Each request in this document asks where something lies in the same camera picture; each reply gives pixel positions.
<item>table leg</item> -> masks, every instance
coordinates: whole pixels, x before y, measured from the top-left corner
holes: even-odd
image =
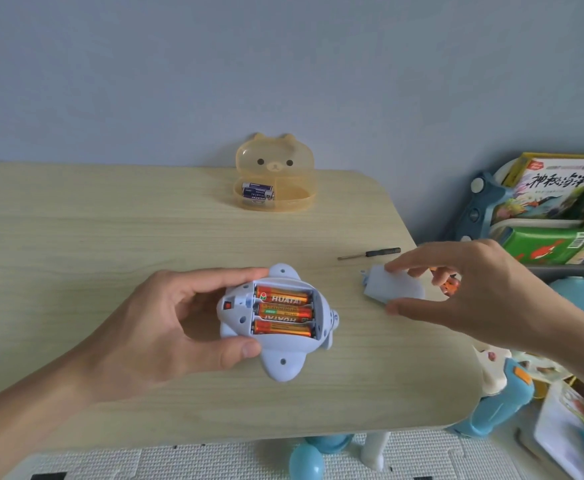
[[[378,431],[368,433],[365,438],[365,445],[361,450],[361,461],[367,468],[372,468],[380,472],[383,470],[383,450],[390,439],[389,431]]]

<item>table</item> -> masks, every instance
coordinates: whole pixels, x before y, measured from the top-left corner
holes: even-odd
[[[318,171],[310,209],[253,212],[234,205],[235,177],[219,168],[0,163],[0,389],[88,336],[156,269],[285,262],[341,317],[332,349],[308,355],[289,383],[269,379],[258,360],[188,376],[92,407],[43,447],[438,427],[467,416],[480,398],[470,340],[388,317],[363,296],[360,270],[391,256],[336,260],[414,247],[383,188],[359,173]],[[428,298],[443,299],[424,285]]]

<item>yellow plastic case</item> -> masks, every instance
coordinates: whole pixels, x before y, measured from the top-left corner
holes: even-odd
[[[314,155],[291,134],[272,138],[256,133],[237,150],[236,169],[240,177],[234,183],[234,199],[245,209],[293,212],[306,209],[314,201]],[[269,185],[273,198],[244,197],[243,184]]]

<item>black screwdriver handle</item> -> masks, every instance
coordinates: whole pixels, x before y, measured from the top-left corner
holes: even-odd
[[[378,251],[368,251],[365,253],[365,257],[370,258],[372,256],[384,256],[386,254],[398,254],[400,253],[400,248],[387,248],[379,249]]]

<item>screwdriver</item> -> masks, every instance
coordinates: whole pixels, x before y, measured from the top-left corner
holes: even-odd
[[[341,256],[340,258],[336,258],[339,261],[343,261],[344,259],[353,259],[353,258],[370,258],[372,256],[384,256],[386,254],[398,254],[400,253],[400,248],[387,248],[387,249],[379,249],[378,251],[368,251],[367,253],[361,254],[354,254],[352,256]]]

